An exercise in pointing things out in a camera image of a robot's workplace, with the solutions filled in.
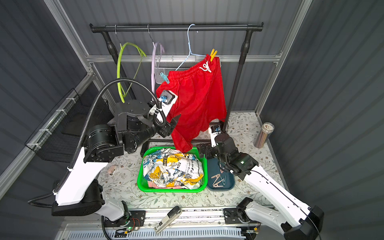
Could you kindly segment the pink tie-dye shorts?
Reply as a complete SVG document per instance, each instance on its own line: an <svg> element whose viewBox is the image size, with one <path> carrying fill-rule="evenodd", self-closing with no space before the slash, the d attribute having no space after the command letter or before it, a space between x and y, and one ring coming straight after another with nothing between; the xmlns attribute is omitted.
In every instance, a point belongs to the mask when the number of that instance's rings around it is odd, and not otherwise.
<svg viewBox="0 0 384 240"><path fill-rule="evenodd" d="M176 189L178 186L170 186L170 187L159 187L154 182L147 181L148 187L152 189Z"/></svg>

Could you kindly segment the blue clothespin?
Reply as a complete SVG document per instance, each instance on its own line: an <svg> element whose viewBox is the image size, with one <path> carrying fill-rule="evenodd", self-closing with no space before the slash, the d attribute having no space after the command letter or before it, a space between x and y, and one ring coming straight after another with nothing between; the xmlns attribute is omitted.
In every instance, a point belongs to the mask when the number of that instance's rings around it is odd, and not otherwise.
<svg viewBox="0 0 384 240"><path fill-rule="evenodd" d="M170 83L170 80L168 79L168 77L164 74L164 73L160 73L160 76L163 78L163 80L169 84Z"/></svg>

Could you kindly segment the red shorts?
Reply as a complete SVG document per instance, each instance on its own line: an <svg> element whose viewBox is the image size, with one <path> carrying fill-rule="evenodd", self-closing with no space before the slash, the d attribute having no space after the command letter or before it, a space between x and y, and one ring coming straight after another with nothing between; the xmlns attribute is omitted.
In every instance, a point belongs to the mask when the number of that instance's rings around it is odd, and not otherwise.
<svg viewBox="0 0 384 240"><path fill-rule="evenodd" d="M172 132L175 148L183 153L193 147L192 140L206 131L213 120L227 115L221 61L207 55L201 62L185 71L171 71L169 82L156 90L157 97L165 90L178 96L167 121L180 116Z"/></svg>

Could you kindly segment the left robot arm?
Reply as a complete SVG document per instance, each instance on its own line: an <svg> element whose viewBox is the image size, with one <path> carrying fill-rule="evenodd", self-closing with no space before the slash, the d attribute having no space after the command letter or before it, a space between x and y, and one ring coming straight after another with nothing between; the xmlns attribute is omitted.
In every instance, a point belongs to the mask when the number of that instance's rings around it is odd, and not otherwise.
<svg viewBox="0 0 384 240"><path fill-rule="evenodd" d="M29 205L48 208L53 216L79 217L97 214L103 222L110 221L114 227L134 226L135 218L127 204L110 197L97 181L97 176L114 158L135 153L138 147L154 135L171 135L179 119L174 117L168 122L167 115L178 96L170 90L164 90L159 97L151 94L153 105L139 100L118 103L112 125L91 127L90 122L98 101L109 87L121 82L139 84L134 79L119 78L99 91L86 116L67 171L51 193L55 201L52 204L43 203L44 199L50 197L46 194L30 199Z"/></svg>

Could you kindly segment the light blue wire hanger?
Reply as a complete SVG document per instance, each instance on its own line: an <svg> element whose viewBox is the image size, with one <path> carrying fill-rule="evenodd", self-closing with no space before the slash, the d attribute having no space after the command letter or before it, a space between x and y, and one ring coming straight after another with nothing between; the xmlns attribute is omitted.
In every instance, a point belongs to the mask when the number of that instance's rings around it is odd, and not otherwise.
<svg viewBox="0 0 384 240"><path fill-rule="evenodd" d="M187 40L188 40L188 49L189 49L189 53L187 55L187 57L181 62L181 64L175 69L175 71L178 71L182 66L183 64L191 57L191 56L194 56L194 57L206 57L205 55L200 55L200 54L195 54L193 53L192 51L192 47L191 47L191 40L190 40L190 29L191 27L193 26L196 26L195 24L190 24L188 29L187 29Z"/></svg>

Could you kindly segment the beige clothespin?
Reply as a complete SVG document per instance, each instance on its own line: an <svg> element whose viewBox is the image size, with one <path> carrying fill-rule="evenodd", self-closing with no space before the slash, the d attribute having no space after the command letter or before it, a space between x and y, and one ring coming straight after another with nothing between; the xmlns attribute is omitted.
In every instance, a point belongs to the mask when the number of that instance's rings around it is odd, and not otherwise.
<svg viewBox="0 0 384 240"><path fill-rule="evenodd" d="M213 188L222 188L224 187L224 183L225 183L224 179L219 180L218 182L216 181L213 183Z"/></svg>

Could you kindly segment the green plastic hanger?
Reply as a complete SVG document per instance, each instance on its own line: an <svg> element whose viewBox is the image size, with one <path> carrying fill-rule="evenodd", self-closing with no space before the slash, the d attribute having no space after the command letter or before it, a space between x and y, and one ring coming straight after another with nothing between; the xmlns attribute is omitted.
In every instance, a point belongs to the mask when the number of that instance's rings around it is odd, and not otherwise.
<svg viewBox="0 0 384 240"><path fill-rule="evenodd" d="M117 78L126 78L127 77L127 74L124 70L124 67L122 66L122 57L123 57L123 54L124 54L124 50L125 50L125 47L126 46L131 46L131 47L134 47L138 53L139 53L139 56L141 57L140 61L139 61L139 66L135 72L135 75L134 75L134 79L136 78L137 74L138 74L138 71L141 67L141 63L142 63L142 60L144 57L146 57L146 53L139 47L137 46L136 44L134 43L130 43L130 42L126 42L125 44L122 45L119 37L117 37L117 39L119 40L119 43L120 43L120 50L118 51L116 46L114 45L114 43L111 41L110 42L110 54L115 62L115 64L117 65ZM130 84L128 86L128 88L126 90L124 90L124 87L121 83L118 83L118 92L119 92L119 96L122 100L122 102L125 101L125 97L127 95L130 95L130 98L133 99L133 100L136 100L136 95L134 93L134 91L132 90L132 85L133 84Z"/></svg>

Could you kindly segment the yellow clothespin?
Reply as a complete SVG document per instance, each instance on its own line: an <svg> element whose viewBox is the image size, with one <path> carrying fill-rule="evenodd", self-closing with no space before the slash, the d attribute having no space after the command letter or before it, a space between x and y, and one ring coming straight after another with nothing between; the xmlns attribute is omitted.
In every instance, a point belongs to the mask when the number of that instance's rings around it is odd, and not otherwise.
<svg viewBox="0 0 384 240"><path fill-rule="evenodd" d="M210 54L210 61L211 61L211 62L212 62L213 59L216 57L217 53L218 53L217 50L212 49L211 54Z"/></svg>

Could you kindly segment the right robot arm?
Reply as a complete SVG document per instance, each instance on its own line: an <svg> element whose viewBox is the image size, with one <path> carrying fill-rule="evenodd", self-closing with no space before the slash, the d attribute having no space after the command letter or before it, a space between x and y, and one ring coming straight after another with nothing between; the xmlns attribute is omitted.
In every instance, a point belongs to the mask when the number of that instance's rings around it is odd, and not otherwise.
<svg viewBox="0 0 384 240"><path fill-rule="evenodd" d="M201 157L218 160L221 170L239 177L260 192L275 208L244 198L232 218L242 223L259 222L279 232L286 240L321 239L324 211L310 207L278 184L251 155L238 150L232 137L221 133L214 138L215 146L198 144Z"/></svg>

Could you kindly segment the teal clothespin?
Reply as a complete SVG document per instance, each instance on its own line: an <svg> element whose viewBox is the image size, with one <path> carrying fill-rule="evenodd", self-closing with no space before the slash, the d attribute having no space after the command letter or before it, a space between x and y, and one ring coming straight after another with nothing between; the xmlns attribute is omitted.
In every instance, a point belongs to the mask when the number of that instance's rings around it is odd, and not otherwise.
<svg viewBox="0 0 384 240"><path fill-rule="evenodd" d="M218 182L218 185L222 184L224 186L225 183L226 183L226 179L225 178L224 179L221 178L221 180Z"/></svg>

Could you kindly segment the lilac plastic hanger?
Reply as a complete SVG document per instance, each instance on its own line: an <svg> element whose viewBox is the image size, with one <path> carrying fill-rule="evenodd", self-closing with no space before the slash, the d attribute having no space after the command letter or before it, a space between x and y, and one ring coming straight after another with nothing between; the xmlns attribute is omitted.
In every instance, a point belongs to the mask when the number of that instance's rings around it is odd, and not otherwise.
<svg viewBox="0 0 384 240"><path fill-rule="evenodd" d="M156 78L155 78L156 52L157 52L157 48L159 47L160 48L159 60L160 60L162 57L162 54L165 52L165 49L161 43L159 43L159 42L155 43L155 41L153 40L153 38L151 36L149 25L147 25L147 30L148 30L148 33L150 35L150 38L151 38L152 44L153 44L152 62L151 62L151 89L152 89L152 92L155 94L156 93L156 90L155 90L155 87L156 87Z"/></svg>

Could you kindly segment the comic print shorts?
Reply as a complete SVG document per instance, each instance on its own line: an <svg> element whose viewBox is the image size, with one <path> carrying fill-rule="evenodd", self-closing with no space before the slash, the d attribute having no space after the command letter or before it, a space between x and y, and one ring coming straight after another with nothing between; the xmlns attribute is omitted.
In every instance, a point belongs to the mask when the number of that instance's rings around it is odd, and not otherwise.
<svg viewBox="0 0 384 240"><path fill-rule="evenodd" d="M143 158L142 176L159 187L194 190L201 186L205 174L196 155L162 148Z"/></svg>

